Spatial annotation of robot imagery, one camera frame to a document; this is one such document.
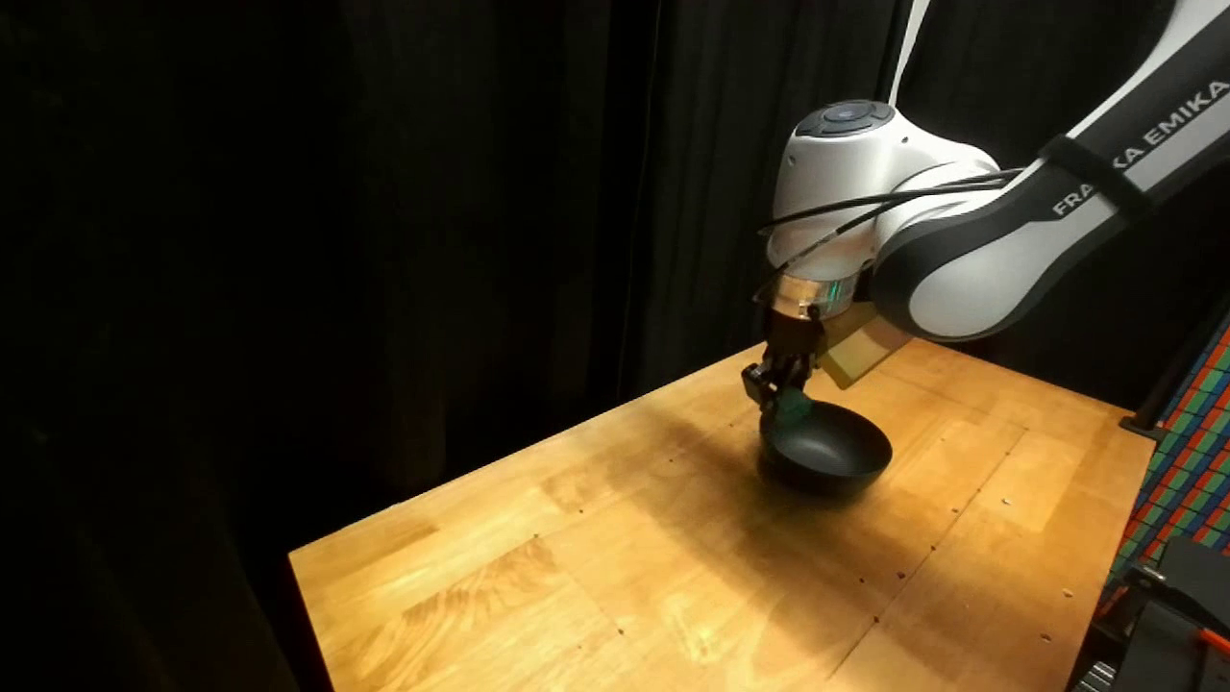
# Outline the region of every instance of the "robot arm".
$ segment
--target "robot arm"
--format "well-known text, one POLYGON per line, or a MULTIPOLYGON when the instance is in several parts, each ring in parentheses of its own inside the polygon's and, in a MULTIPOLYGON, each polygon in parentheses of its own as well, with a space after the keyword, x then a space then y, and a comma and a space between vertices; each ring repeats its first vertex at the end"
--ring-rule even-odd
POLYGON ((777 292, 750 392, 799 387, 851 281, 891 323, 965 341, 1012 327, 1085 254, 1191 185, 1230 142, 1230 0, 1177 0, 1141 62, 1021 174, 886 103, 807 114, 780 159, 766 244, 777 292))

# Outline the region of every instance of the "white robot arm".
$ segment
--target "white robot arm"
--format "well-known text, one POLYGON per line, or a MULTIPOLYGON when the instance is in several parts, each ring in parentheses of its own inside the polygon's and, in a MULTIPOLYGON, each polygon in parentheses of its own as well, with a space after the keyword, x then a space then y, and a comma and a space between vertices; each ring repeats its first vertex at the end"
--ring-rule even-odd
POLYGON ((1137 73, 1017 174, 886 103, 810 113, 780 159, 766 244, 777 295, 752 396, 807 376, 823 320, 862 274, 875 310, 913 335, 965 341, 1012 327, 1227 142, 1230 0, 1177 0, 1137 73))

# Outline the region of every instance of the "wooden table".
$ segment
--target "wooden table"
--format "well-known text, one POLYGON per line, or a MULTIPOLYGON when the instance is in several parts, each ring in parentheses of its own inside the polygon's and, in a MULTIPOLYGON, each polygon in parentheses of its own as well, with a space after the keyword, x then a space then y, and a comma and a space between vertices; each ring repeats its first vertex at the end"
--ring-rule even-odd
POLYGON ((1154 443, 907 341, 858 502, 757 478, 735 354, 292 555, 347 690, 1062 690, 1154 443))

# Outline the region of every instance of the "black backdrop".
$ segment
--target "black backdrop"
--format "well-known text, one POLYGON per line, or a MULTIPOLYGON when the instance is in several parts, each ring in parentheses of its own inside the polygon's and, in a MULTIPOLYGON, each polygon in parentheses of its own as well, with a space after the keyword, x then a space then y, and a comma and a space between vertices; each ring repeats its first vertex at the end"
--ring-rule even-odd
MULTIPOLYGON (((1080 7, 937 5, 904 103, 1027 159, 1123 73, 1087 35, 1155 5, 1080 7), (1017 114, 1032 64, 1073 77, 1017 114)), ((320 690, 284 549, 750 346, 782 131, 883 95, 895 31, 891 0, 7 0, 3 669, 320 690)), ((971 351, 1133 404, 1227 285, 1217 187, 971 351)))

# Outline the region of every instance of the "wooden tabletop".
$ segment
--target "wooden tabletop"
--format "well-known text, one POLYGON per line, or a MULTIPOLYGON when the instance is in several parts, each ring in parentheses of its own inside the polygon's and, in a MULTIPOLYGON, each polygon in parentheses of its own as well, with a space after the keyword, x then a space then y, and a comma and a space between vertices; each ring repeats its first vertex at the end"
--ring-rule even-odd
POLYGON ((757 478, 736 370, 655 387, 292 555, 349 690, 1062 690, 1154 443, 907 341, 851 387, 851 502, 757 478))

